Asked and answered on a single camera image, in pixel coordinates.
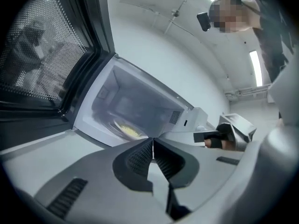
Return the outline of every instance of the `white ceiling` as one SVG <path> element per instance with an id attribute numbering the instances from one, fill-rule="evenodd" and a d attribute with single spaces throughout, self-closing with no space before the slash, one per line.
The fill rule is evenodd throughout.
<path id="1" fill-rule="evenodd" d="M 109 12 L 110 16 L 124 16 L 165 32 L 173 18 L 171 11 L 178 9 L 183 1 L 110 0 Z M 172 24 L 166 35 L 186 47 L 224 92 L 256 86 L 249 56 L 253 50 L 258 51 L 261 61 L 263 84 L 269 84 L 259 43 L 252 30 L 237 34 L 223 34 L 215 28 L 207 32 L 201 30 L 196 15 L 207 12 L 210 4 L 210 0 L 187 0 L 180 9 L 179 17 L 174 20 L 177 26 Z"/>

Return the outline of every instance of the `white wall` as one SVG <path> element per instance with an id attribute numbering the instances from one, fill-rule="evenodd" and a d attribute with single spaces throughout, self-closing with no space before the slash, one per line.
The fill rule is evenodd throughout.
<path id="1" fill-rule="evenodd" d="M 232 104 L 230 112 L 241 115 L 257 127 L 253 140 L 261 140 L 275 128 L 279 111 L 275 104 L 268 104 L 266 99 L 260 99 Z"/>
<path id="2" fill-rule="evenodd" d="M 208 114 L 217 126 L 229 104 L 214 80 L 184 47 L 163 33 L 122 17 L 110 17 L 115 50 L 163 82 L 194 107 Z"/>

